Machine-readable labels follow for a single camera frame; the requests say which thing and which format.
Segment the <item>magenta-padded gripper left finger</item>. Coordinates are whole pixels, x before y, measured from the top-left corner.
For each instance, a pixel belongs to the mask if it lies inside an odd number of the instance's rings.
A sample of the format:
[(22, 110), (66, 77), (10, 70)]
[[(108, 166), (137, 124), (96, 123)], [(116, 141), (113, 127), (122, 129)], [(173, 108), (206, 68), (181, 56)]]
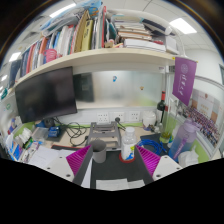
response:
[(89, 186), (92, 159), (93, 149), (91, 145), (70, 154), (61, 151), (59, 156), (46, 166), (45, 170), (78, 186)]

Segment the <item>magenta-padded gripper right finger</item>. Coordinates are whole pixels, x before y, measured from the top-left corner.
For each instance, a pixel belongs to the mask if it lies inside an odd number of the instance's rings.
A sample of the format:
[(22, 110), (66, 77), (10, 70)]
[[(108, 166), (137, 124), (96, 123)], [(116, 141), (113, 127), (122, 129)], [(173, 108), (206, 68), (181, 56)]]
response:
[(182, 169), (182, 167), (168, 155), (159, 156), (138, 145), (135, 146), (135, 157), (140, 158), (154, 181)]

